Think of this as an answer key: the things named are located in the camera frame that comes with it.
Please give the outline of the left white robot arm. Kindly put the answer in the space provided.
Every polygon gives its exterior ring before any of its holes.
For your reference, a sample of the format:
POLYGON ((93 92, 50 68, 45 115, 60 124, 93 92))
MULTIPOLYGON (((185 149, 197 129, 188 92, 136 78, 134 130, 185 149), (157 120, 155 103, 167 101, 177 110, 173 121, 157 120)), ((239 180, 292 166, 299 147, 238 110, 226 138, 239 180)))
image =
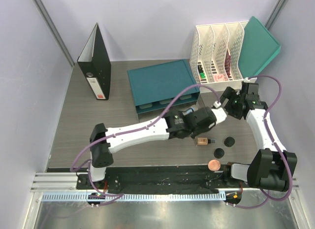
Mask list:
POLYGON ((162 118, 146 122, 106 129, 103 124, 95 126, 91 135, 91 166, 88 184, 100 189, 105 182, 106 168, 113 164, 113 154, 129 146, 173 138, 195 138, 225 121, 222 108, 203 107, 197 110, 168 111, 162 118))

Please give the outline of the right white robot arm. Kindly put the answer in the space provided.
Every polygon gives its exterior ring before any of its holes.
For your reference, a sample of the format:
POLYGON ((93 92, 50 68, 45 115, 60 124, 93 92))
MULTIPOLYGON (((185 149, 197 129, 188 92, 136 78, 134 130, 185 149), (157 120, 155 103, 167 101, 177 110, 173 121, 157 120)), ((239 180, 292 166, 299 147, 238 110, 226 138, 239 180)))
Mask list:
POLYGON ((236 119, 245 119, 250 126, 258 152, 250 164, 229 163, 222 175, 223 183, 234 187, 239 181, 251 188, 286 192, 297 164, 297 156, 281 144, 270 124, 268 105, 261 101, 258 84, 243 83, 236 91, 227 87, 221 102, 226 101, 225 110, 236 119))

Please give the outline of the teal makeup drawer organizer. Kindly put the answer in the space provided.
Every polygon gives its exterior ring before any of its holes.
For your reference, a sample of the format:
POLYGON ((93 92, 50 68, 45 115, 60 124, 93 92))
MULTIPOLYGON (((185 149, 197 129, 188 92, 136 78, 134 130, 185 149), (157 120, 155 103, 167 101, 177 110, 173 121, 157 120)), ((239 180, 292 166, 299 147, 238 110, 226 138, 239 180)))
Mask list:
POLYGON ((183 89, 196 84, 189 62, 172 62, 127 71, 138 121, 164 109, 183 89))

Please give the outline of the clear makeup remover bottle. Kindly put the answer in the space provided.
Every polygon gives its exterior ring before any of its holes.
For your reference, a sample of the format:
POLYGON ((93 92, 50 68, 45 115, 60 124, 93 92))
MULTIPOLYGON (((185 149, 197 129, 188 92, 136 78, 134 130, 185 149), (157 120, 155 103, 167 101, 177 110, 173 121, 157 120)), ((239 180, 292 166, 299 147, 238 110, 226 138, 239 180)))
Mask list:
POLYGON ((195 111, 197 111, 198 110, 198 107, 196 107, 196 106, 192 106, 192 107, 190 107, 190 108, 188 108, 187 110, 185 110, 184 112, 183 112, 183 115, 188 115, 188 114, 191 114, 191 113, 193 113, 193 112, 195 112, 195 111))

